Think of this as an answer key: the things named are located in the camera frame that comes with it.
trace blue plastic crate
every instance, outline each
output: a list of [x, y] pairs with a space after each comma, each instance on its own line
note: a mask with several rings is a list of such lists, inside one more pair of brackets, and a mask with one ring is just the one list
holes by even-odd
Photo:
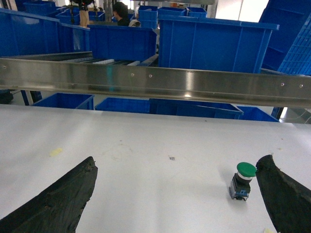
[[239, 119], [243, 112], [229, 103], [149, 99], [150, 114]]
[[156, 33], [150, 28], [105, 25], [89, 28], [94, 58], [144, 61], [156, 53]]
[[91, 50], [89, 28], [60, 23], [58, 29], [60, 52], [83, 52]]
[[[72, 11], [72, 12], [73, 12], [73, 19], [74, 19], [73, 25], [79, 25], [80, 24], [79, 11]], [[70, 9], [67, 9], [64, 12], [56, 15], [56, 18], [59, 19], [61, 23], [72, 24]]]
[[31, 1], [24, 3], [26, 11], [30, 14], [46, 16], [56, 11], [55, 2], [53, 1]]
[[156, 29], [157, 28], [157, 20], [141, 20], [140, 21], [140, 26], [142, 28], [153, 28]]
[[135, 19], [135, 15], [134, 14], [128, 14], [128, 18], [130, 21], [132, 21], [133, 19]]
[[55, 93], [34, 103], [33, 106], [93, 110], [93, 98], [94, 95]]
[[188, 16], [206, 18], [207, 12], [202, 7], [188, 7]]
[[51, 13], [48, 13], [48, 14], [45, 15], [45, 16], [47, 16], [47, 17], [52, 17], [52, 18], [56, 18], [56, 15], [58, 15], [58, 14], [64, 12], [65, 10], [67, 10], [67, 7], [56, 7], [56, 11], [51, 12]]
[[158, 15], [160, 16], [186, 16], [187, 10], [175, 7], [161, 7], [158, 9]]
[[159, 67], [259, 73], [275, 24], [159, 16]]
[[65, 10], [67, 10], [68, 8], [65, 7], [65, 6], [57, 6], [56, 7], [56, 10], [59, 11], [59, 12], [64, 12]]
[[35, 1], [35, 0], [15, 0], [17, 10], [22, 11], [22, 12], [26, 11], [26, 7], [24, 6], [24, 3], [32, 2], [32, 1]]
[[10, 93], [9, 89], [0, 89], [0, 94], [7, 94]]
[[157, 7], [156, 6], [140, 6], [138, 9], [138, 18], [141, 20], [157, 21]]
[[0, 8], [0, 56], [58, 53], [54, 18]]
[[243, 115], [239, 116], [239, 120], [279, 122], [276, 118], [257, 107], [238, 106], [238, 108], [244, 112]]
[[100, 11], [97, 12], [97, 19], [96, 19], [95, 11], [89, 11], [88, 17], [89, 17], [89, 20], [92, 20], [92, 21], [105, 21], [106, 20], [105, 13], [100, 12]]
[[287, 74], [311, 73], [311, 1], [270, 0], [260, 22], [277, 23], [263, 68]]
[[106, 98], [95, 106], [95, 110], [126, 112], [126, 113], [149, 113], [150, 104], [148, 100], [134, 100], [121, 98]]

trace white table surface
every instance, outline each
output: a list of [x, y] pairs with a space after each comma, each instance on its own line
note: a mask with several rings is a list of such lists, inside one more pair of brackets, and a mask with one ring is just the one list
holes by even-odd
[[270, 153], [311, 188], [310, 125], [0, 105], [0, 129], [0, 218], [93, 156], [78, 233], [275, 230], [256, 178], [246, 202], [228, 193], [239, 162]]

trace factory floor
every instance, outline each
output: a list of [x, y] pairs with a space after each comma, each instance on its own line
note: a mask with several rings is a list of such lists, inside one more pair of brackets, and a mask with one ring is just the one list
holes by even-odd
[[[52, 91], [41, 91], [42, 98], [46, 98], [55, 92]], [[14, 99], [10, 104], [25, 105], [20, 91], [12, 91]], [[94, 106], [102, 102], [107, 96], [95, 95]], [[271, 107], [260, 107], [261, 110], [268, 114], [271, 114]], [[311, 111], [307, 111], [301, 108], [284, 108], [280, 122], [285, 123], [298, 123], [298, 124], [311, 124]]]

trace person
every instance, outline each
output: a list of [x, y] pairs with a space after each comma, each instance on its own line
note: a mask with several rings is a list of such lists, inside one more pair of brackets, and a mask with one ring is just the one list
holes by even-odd
[[140, 2], [138, 3], [136, 9], [135, 9], [135, 18], [138, 19], [138, 10], [139, 10], [139, 7], [140, 7]]
[[128, 26], [130, 19], [128, 18], [127, 5], [123, 2], [116, 2], [112, 8], [113, 16], [118, 21], [118, 26]]

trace green push button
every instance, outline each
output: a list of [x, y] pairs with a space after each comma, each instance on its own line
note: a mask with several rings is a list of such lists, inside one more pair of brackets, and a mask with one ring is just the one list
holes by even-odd
[[237, 165], [238, 172], [245, 177], [255, 177], [256, 176], [256, 168], [255, 166], [242, 162]]

